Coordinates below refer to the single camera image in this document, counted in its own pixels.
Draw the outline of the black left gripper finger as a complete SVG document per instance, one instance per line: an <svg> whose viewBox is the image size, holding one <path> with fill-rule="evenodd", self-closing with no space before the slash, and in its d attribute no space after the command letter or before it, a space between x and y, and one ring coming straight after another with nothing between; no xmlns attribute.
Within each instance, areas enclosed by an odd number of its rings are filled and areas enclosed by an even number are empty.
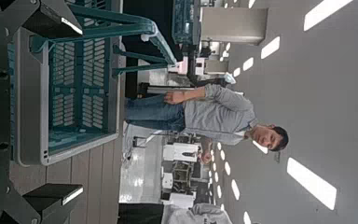
<svg viewBox="0 0 358 224"><path fill-rule="evenodd" d="M22 25L44 38L80 37L81 25L65 0L38 0L39 7Z"/></svg>
<svg viewBox="0 0 358 224"><path fill-rule="evenodd" d="M38 224L64 224L84 188L79 184L47 183L23 195L40 216Z"/></svg>

